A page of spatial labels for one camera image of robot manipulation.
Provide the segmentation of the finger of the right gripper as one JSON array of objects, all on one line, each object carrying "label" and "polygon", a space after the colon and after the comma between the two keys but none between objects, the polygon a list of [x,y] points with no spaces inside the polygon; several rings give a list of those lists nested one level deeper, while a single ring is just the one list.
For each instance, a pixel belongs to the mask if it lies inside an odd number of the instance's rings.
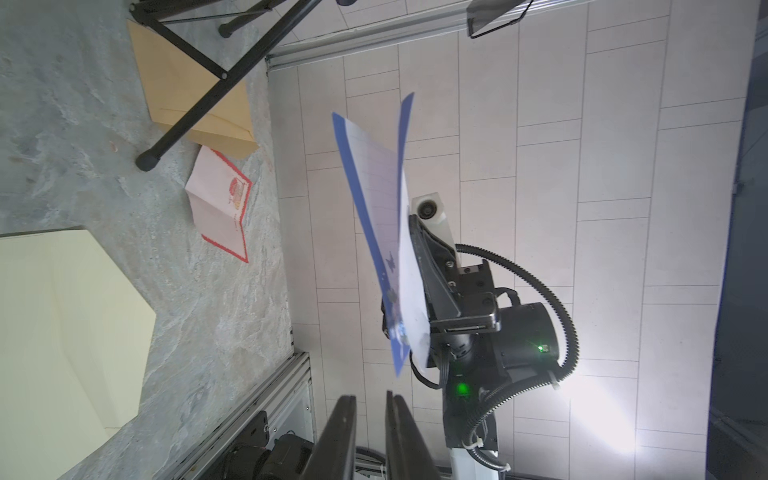
[{"label": "finger of the right gripper", "polygon": [[455,250],[432,234],[417,214],[409,215],[408,226],[424,285],[430,320],[458,318],[461,310],[456,297],[456,287],[449,285],[451,281],[457,280]]}]

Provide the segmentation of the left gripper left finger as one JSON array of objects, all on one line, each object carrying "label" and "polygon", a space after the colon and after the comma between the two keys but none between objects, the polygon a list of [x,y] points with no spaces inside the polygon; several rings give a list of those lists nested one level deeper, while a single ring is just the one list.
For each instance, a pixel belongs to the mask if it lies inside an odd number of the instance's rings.
[{"label": "left gripper left finger", "polygon": [[300,476],[301,480],[351,480],[355,473],[357,402],[341,396]]}]

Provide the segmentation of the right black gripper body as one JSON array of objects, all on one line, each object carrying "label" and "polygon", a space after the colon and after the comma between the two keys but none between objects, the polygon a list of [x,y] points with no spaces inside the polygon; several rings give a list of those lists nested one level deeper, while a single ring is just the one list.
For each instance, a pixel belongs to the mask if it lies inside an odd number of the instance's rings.
[{"label": "right black gripper body", "polygon": [[456,287],[456,297],[461,310],[456,319],[431,321],[432,335],[485,334],[501,330],[495,284],[488,263],[456,268],[457,280],[449,285]]}]

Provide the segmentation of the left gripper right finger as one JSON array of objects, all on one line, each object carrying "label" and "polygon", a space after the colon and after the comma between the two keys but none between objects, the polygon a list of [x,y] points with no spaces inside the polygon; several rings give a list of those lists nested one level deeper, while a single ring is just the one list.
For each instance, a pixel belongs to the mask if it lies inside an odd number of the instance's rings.
[{"label": "left gripper right finger", "polygon": [[385,443],[388,479],[440,479],[440,472],[405,400],[392,391],[387,392],[386,398]]}]

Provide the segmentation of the white and pink letter paper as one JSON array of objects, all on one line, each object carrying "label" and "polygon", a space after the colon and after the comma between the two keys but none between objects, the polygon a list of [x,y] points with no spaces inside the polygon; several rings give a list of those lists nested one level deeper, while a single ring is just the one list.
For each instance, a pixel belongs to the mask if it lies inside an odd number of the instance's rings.
[{"label": "white and pink letter paper", "polygon": [[243,223],[252,185],[224,155],[202,146],[184,188],[202,238],[244,263],[249,258]]}]

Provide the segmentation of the cream yellow envelope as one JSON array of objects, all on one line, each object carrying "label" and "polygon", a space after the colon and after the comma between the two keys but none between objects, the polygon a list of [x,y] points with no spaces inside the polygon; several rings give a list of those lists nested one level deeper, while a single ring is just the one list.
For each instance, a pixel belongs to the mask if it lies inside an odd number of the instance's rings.
[{"label": "cream yellow envelope", "polygon": [[1,475],[56,479],[139,410],[156,315],[86,230],[1,240]]}]

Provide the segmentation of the tan kraft envelope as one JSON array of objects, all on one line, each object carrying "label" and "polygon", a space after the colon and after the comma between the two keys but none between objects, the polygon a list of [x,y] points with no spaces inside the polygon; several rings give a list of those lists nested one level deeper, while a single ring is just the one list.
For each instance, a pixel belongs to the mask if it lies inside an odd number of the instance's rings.
[{"label": "tan kraft envelope", "polygon": [[[127,25],[150,118],[167,131],[217,78],[160,35],[131,21]],[[256,151],[246,82],[240,81],[186,138],[229,159],[244,160]]]}]

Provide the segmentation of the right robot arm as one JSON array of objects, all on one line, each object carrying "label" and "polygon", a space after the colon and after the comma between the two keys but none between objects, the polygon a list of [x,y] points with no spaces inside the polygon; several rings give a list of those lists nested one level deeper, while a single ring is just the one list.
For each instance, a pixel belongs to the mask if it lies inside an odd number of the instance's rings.
[{"label": "right robot arm", "polygon": [[503,479],[495,412],[512,399],[558,387],[573,374],[579,342],[554,292],[513,261],[454,241],[443,203],[414,199],[410,237],[425,289],[437,381],[415,377],[443,398],[445,444],[456,479]]}]

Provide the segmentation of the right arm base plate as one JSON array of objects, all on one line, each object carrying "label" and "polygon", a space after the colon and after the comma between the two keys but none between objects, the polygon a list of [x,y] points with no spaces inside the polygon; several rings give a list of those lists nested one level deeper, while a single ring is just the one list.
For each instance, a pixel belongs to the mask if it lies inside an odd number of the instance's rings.
[{"label": "right arm base plate", "polygon": [[314,444],[288,430],[270,442],[268,417],[260,411],[201,479],[299,479]]}]

